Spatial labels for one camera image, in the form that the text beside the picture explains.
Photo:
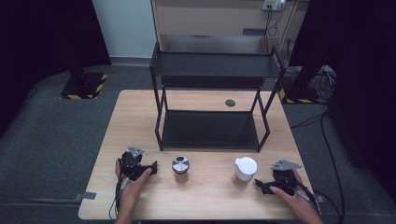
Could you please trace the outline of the glass spice jar metal lid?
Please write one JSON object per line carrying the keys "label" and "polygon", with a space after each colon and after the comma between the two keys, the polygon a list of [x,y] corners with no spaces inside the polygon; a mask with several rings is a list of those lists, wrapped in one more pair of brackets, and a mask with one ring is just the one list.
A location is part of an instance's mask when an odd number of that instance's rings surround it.
{"label": "glass spice jar metal lid", "polygon": [[190,169],[190,161],[185,156],[177,156],[172,160],[172,169],[178,175],[187,173]]}

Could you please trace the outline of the person's right hand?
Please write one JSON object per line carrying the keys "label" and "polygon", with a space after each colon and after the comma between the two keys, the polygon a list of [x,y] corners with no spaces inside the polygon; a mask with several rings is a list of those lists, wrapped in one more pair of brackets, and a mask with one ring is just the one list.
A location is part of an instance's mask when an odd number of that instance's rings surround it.
{"label": "person's right hand", "polygon": [[316,214],[316,211],[312,207],[312,205],[302,196],[298,194],[294,194],[293,196],[290,196],[288,193],[277,187],[271,187],[270,190],[276,196],[278,196],[284,202],[286,202],[297,217],[300,217],[302,215],[307,215],[310,212],[312,212],[314,215]]}

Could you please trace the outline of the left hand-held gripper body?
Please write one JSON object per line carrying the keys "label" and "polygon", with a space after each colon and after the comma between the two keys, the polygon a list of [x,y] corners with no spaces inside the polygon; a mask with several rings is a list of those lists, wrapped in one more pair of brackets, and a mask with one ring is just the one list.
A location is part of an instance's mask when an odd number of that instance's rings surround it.
{"label": "left hand-held gripper body", "polygon": [[136,181],[145,171],[145,167],[141,164],[143,158],[143,149],[128,146],[120,159],[120,172]]}

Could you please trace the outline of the black metal shelf rack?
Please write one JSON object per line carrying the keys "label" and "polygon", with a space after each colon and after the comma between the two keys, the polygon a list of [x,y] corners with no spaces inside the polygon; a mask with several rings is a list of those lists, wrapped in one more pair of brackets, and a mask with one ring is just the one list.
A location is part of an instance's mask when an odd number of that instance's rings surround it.
{"label": "black metal shelf rack", "polygon": [[[269,54],[166,52],[154,47],[149,64],[157,106],[155,135],[160,150],[167,148],[254,149],[261,151],[270,135],[269,107],[287,67],[277,47]],[[261,97],[265,79],[273,77],[267,101]],[[249,109],[172,109],[172,89],[253,91]]]}

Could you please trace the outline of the white plastic cup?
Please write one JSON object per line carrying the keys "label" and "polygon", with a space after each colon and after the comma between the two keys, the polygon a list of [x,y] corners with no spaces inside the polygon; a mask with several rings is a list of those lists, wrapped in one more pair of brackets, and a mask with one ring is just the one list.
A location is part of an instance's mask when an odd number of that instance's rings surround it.
{"label": "white plastic cup", "polygon": [[242,181],[250,181],[258,170],[257,163],[250,157],[237,158],[234,167],[234,173]]}

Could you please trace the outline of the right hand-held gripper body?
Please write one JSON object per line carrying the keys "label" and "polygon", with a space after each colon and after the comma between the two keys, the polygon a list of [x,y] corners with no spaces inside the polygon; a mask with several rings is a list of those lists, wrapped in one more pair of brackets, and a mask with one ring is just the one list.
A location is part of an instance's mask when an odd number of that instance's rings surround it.
{"label": "right hand-held gripper body", "polygon": [[289,194],[289,196],[293,196],[298,184],[300,183],[293,170],[301,168],[301,165],[291,161],[279,160],[273,164],[271,168],[273,170],[273,178],[275,180],[272,187],[282,189],[284,192]]}

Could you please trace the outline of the black curtain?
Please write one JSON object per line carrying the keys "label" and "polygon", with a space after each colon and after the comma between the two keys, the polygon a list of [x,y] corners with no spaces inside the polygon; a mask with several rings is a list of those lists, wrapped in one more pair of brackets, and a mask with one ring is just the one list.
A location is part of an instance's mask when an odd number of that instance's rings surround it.
{"label": "black curtain", "polygon": [[40,80],[109,64],[92,0],[0,0],[0,136]]}
{"label": "black curtain", "polygon": [[290,63],[336,74],[328,103],[349,156],[396,201],[396,0],[310,0]]}

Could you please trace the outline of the person's left hand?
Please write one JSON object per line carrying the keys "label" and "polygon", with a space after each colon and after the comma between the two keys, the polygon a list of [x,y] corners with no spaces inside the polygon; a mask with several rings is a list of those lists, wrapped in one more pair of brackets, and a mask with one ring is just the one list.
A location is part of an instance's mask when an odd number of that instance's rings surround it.
{"label": "person's left hand", "polygon": [[136,181],[128,179],[128,184],[121,191],[120,207],[132,206],[137,203],[140,193],[151,175],[152,169],[148,168]]}

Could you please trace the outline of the white wall socket box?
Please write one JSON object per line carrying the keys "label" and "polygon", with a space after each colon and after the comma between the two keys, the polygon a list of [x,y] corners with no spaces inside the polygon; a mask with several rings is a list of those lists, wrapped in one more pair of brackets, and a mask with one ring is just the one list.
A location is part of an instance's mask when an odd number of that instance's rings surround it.
{"label": "white wall socket box", "polygon": [[263,11],[282,11],[286,5],[286,0],[263,0]]}

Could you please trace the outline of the black stand base hazard stripes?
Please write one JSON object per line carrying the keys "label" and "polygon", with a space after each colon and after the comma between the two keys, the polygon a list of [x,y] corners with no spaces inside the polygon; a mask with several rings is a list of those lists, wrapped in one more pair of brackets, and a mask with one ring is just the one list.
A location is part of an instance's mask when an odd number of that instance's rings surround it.
{"label": "black stand base hazard stripes", "polygon": [[314,59],[309,59],[295,77],[283,77],[280,82],[279,95],[286,104],[313,104],[319,96],[310,81],[318,72]]}
{"label": "black stand base hazard stripes", "polygon": [[95,99],[103,88],[107,75],[85,72],[69,48],[63,48],[61,53],[70,73],[70,78],[61,92],[61,98]]}

